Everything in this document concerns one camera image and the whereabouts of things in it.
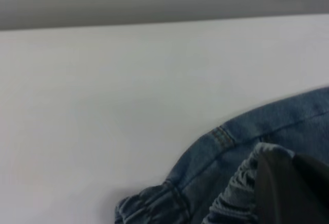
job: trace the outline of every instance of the denim jacket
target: denim jacket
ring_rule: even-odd
[[[258,152],[272,149],[329,163],[329,88],[259,107],[203,135],[163,184],[117,204],[115,224],[257,223],[253,189],[243,180],[254,179]]]

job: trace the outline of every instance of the white surface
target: white surface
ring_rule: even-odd
[[[329,83],[329,15],[0,32],[0,222],[113,223],[200,135]]]

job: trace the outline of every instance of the seam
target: seam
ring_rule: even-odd
[[[235,142],[234,142],[234,140],[233,140],[231,137],[228,136],[228,134],[226,133],[226,131],[225,131],[223,128],[221,128],[221,127],[219,126],[219,127],[218,127],[218,130],[220,131],[221,134],[223,134],[223,136],[224,136],[229,142],[232,143],[233,146],[235,146]]]
[[[273,134],[273,133],[276,133],[276,132],[278,132],[278,131],[280,131],[280,130],[282,130],[282,129],[286,129],[286,128],[289,128],[289,127],[291,127],[291,126],[294,126],[294,125],[297,125],[297,124],[300,124],[300,123],[306,122],[307,120],[311,120],[311,119],[314,119],[314,118],[316,118],[316,117],[326,115],[327,113],[329,113],[329,110],[323,111],[323,112],[318,113],[318,114],[316,114],[316,115],[308,116],[308,117],[306,117],[306,118],[304,118],[304,119],[298,120],[298,121],[296,121],[296,122],[294,122],[294,123],[291,123],[291,124],[287,124],[287,125],[280,126],[280,127],[275,128],[275,129],[273,129],[273,130],[271,130],[271,131],[269,131],[269,132],[265,132],[265,133],[262,133],[262,134],[260,134],[260,135],[258,135],[258,136],[252,137],[252,138],[250,138],[250,139],[248,139],[248,140],[246,140],[246,141],[241,141],[241,142],[238,143],[238,144],[244,144],[244,143],[247,143],[247,142],[252,141],[252,140],[254,140],[254,139],[259,139],[259,138],[264,137],[264,136],[269,136],[269,135],[271,135],[271,134]],[[231,138],[233,138],[232,134],[231,134],[226,128],[224,128],[224,127],[221,126],[221,129],[224,130],[224,131],[225,131],[225,132],[226,132]]]
[[[211,131],[211,134],[215,137],[216,140],[220,143],[220,146],[222,148],[225,148],[225,142],[218,136],[218,134],[215,132],[216,128]]]
[[[190,223],[191,214],[187,207],[186,202],[184,201],[184,199],[182,198],[182,196],[180,194],[180,191],[170,180],[166,180],[165,183],[167,183],[169,185],[168,188],[173,193],[174,200],[176,201],[176,203],[185,210],[184,211],[184,219],[185,219],[184,223]]]

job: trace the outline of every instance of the blue denim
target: blue denim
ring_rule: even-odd
[[[245,223],[224,219],[225,215],[216,219],[214,213],[220,208],[216,203],[232,186],[230,179],[234,181],[239,166],[262,142],[328,164],[329,88],[259,107],[203,135],[163,184],[117,204],[115,224]],[[249,216],[250,223],[257,223]]]

